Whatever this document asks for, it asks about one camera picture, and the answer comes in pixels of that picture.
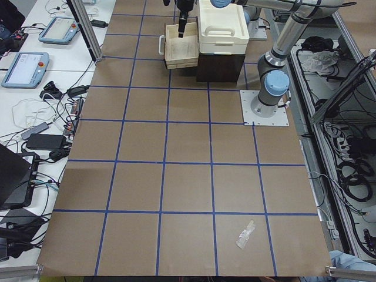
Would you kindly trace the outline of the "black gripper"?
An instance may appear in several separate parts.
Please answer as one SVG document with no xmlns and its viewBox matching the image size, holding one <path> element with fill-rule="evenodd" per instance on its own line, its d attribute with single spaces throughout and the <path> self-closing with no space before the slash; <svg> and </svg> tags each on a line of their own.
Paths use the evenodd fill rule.
<svg viewBox="0 0 376 282">
<path fill-rule="evenodd" d="M 187 24 L 188 12 L 192 11 L 195 0 L 174 0 L 179 13 L 178 37 L 184 37 L 184 31 Z"/>
</svg>

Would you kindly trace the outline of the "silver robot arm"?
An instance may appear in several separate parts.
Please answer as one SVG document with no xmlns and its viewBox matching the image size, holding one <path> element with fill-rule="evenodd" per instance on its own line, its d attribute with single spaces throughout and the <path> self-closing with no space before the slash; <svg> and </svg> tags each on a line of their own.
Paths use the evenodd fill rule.
<svg viewBox="0 0 376 282">
<path fill-rule="evenodd" d="M 249 4 L 256 8 L 268 8 L 288 11 L 290 16 L 274 42 L 270 51 L 266 52 L 258 61 L 258 73 L 261 89 L 257 100 L 261 104 L 272 107 L 278 104 L 281 95 L 266 86 L 267 79 L 272 74 L 279 74 L 288 78 L 282 68 L 292 47 L 300 39 L 308 24 L 313 19 L 325 18 L 344 6 L 344 1 L 211 1 L 216 8 L 224 8 L 229 4 L 245 6 Z"/>
<path fill-rule="evenodd" d="M 261 13 L 261 8 L 255 6 L 244 6 L 243 12 L 246 24 L 249 24 L 250 22 L 258 21 Z"/>
</svg>

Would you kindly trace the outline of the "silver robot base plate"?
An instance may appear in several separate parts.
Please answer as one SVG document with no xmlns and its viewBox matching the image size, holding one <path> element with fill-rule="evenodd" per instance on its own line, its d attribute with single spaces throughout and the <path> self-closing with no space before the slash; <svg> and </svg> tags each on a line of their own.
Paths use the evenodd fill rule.
<svg viewBox="0 0 376 282">
<path fill-rule="evenodd" d="M 240 100 L 245 126 L 289 126 L 282 98 L 277 105 L 266 106 L 259 101 L 258 90 L 241 90 Z"/>
</svg>

